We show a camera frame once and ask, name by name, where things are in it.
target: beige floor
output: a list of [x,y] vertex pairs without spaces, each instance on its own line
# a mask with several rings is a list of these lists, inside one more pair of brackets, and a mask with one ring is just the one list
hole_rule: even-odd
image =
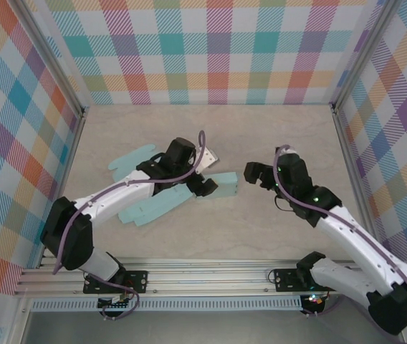
[[[243,173],[248,161],[271,164],[274,147],[289,143],[305,159],[314,182],[331,188],[358,218],[326,105],[93,106],[65,196],[75,199],[110,185],[108,164],[142,145],[165,150],[177,136],[196,142],[200,129],[221,159],[209,173]],[[192,199],[141,227],[115,217],[95,230],[95,246],[118,257],[299,259],[317,250],[347,258],[306,221],[277,210],[273,200],[273,192],[242,176],[235,197]]]

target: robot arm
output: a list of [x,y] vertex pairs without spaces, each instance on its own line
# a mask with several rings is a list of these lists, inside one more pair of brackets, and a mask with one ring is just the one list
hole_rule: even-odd
[[[177,183],[185,183],[197,196],[208,196],[218,186],[211,179],[204,180],[201,172],[217,160],[204,143],[196,148],[193,143],[177,138],[165,153],[140,163],[123,180],[75,201],[57,199],[44,225],[41,241],[56,257],[63,249],[61,265],[66,269],[81,269],[101,280],[125,285],[124,267],[107,252],[93,247],[92,230],[119,211]],[[196,163],[195,171],[189,173]]]
[[[407,285],[400,275],[407,278],[407,264],[374,240],[333,192],[313,185],[305,162],[294,150],[283,148],[277,156],[274,168],[281,187],[274,179],[273,167],[262,163],[246,165],[246,181],[261,180],[262,188],[274,190],[287,200],[298,217],[332,237],[362,270],[349,270],[313,252],[297,264],[299,279],[305,286],[329,287],[353,299],[368,309],[386,332],[400,333],[407,326]],[[291,196],[299,202],[293,202]]]

